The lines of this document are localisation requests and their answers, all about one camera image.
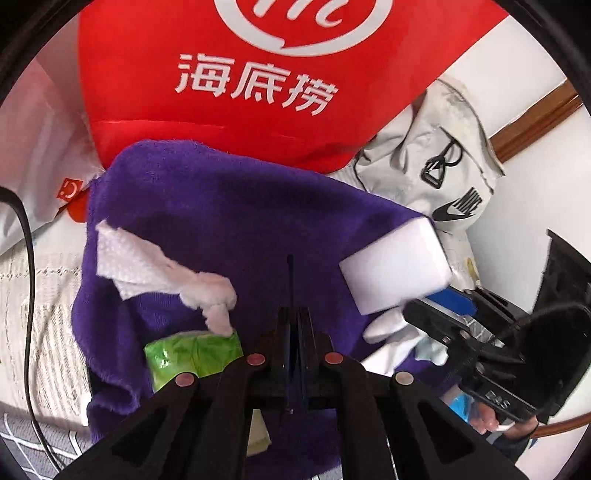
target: grey patterned fabric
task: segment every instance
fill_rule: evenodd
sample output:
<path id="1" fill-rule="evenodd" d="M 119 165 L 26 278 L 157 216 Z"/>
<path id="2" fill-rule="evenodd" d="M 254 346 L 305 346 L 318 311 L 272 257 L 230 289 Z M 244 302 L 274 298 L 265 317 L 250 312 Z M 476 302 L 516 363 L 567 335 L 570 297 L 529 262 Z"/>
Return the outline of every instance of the grey patterned fabric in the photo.
<path id="1" fill-rule="evenodd" d="M 43 424 L 41 431 L 62 466 L 69 465 L 92 445 L 90 433 L 63 430 Z M 43 451 L 31 420 L 8 413 L 2 414 L 0 436 L 29 478 L 47 480 L 55 477 L 57 472 Z"/>

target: purple towel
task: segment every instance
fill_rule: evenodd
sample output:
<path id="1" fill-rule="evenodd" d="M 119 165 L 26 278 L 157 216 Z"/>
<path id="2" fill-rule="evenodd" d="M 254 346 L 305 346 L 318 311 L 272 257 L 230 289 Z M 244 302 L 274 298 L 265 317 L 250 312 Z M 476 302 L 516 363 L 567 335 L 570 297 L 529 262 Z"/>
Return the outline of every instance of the purple towel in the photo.
<path id="1" fill-rule="evenodd" d="M 82 286 L 73 307 L 74 335 L 93 379 L 88 407 L 101 438 L 152 394 L 143 347 L 184 330 L 205 330 L 200 313 L 177 296 L 143 294 L 121 301 L 111 280 L 96 276 L 95 226 L 107 219 L 159 245 L 195 271 L 228 277 L 238 294 L 230 313 L 245 352 L 272 330 L 288 302 L 286 257 L 295 257 L 296 302 L 335 348 L 362 359 L 379 345 L 361 334 L 339 261 L 418 216 L 388 200 L 322 175 L 225 154 L 190 141 L 143 141 L 118 155 L 90 188 Z M 419 372 L 426 362 L 407 360 Z M 265 413 L 272 445 L 250 458 L 252 479 L 304 479 L 339 463 L 334 412 Z"/>

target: green package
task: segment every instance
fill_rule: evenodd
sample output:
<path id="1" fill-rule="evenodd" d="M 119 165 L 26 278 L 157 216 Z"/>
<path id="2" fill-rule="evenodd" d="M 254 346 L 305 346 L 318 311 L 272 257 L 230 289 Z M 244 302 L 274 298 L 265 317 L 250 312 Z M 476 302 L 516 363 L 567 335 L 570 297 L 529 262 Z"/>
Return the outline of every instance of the green package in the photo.
<path id="1" fill-rule="evenodd" d="M 242 356 L 242 347 L 236 332 L 231 337 L 181 332 L 149 343 L 144 353 L 152 372 L 154 391 L 158 391 L 183 372 L 200 378 L 220 373 L 227 364 Z"/>

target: crumpled tissue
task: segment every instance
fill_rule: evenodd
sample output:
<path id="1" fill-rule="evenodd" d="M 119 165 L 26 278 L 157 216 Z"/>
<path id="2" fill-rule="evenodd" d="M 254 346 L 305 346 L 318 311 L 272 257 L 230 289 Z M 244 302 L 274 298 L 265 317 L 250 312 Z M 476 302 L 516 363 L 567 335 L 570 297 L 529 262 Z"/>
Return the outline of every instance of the crumpled tissue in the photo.
<path id="1" fill-rule="evenodd" d="M 230 337 L 229 311 L 236 306 L 236 291 L 226 277 L 194 272 L 167 258 L 162 249 L 106 220 L 98 232 L 96 274 L 111 278 L 122 300 L 142 293 L 178 294 L 193 310 L 201 309 L 210 332 Z"/>

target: haidilao logo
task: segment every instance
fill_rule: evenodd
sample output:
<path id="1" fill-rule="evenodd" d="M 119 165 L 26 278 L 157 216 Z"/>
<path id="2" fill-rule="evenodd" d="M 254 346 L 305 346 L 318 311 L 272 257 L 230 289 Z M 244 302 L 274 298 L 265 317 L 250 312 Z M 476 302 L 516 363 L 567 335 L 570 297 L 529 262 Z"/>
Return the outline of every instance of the haidilao logo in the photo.
<path id="1" fill-rule="evenodd" d="M 214 2 L 228 28 L 250 45 L 288 57 L 319 57 L 369 38 L 388 18 L 394 0 Z M 298 27 L 297 38 L 290 38 L 290 25 Z"/>
<path id="2" fill-rule="evenodd" d="M 71 201 L 82 190 L 82 180 L 73 180 L 65 178 L 57 193 L 57 198 L 64 202 Z"/>

